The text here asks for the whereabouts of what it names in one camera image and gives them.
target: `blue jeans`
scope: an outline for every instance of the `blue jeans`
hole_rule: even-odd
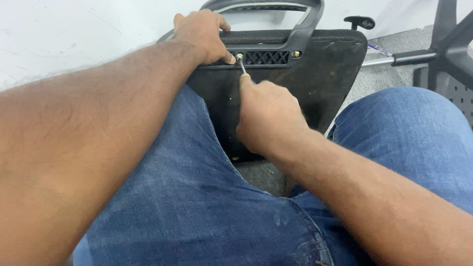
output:
[[[335,124],[334,142],[473,213],[473,133],[450,101],[391,88],[349,105]],[[245,182],[187,86],[74,250],[75,266],[370,264],[309,192],[276,198]]]

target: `hand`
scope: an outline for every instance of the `hand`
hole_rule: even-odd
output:
[[[272,160],[311,132],[298,100],[287,88],[269,81],[254,85],[248,74],[240,78],[238,139],[253,153]]]
[[[237,61],[220,40],[219,29],[230,31],[230,25],[221,14],[209,9],[192,12],[186,17],[181,14],[174,17],[174,39],[197,48],[202,56],[200,64],[208,65],[218,60],[235,64]]]

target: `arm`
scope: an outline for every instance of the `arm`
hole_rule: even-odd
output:
[[[156,138],[199,64],[235,58],[210,10],[173,40],[0,93],[0,265],[65,260]]]
[[[473,261],[473,216],[309,129],[286,88],[243,75],[240,93],[239,139],[321,198],[376,262]]]

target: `black fabric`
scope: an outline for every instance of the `black fabric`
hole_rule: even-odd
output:
[[[287,39],[290,31],[224,33],[227,44],[266,43]],[[290,68],[247,68],[253,81],[287,87],[299,100],[309,126],[324,133],[356,79],[367,50],[366,37],[355,30],[315,30],[304,55]],[[196,69],[187,84],[207,103],[210,118],[225,153],[233,162],[261,157],[238,141],[240,68]]]

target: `white wall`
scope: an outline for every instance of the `white wall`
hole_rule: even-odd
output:
[[[0,89],[117,58],[172,29],[174,14],[206,0],[0,0]],[[433,24],[437,0],[326,0],[317,28],[350,28],[347,16],[369,16],[375,38]],[[458,0],[458,20],[473,1]],[[301,12],[226,15],[233,30],[290,29]]]

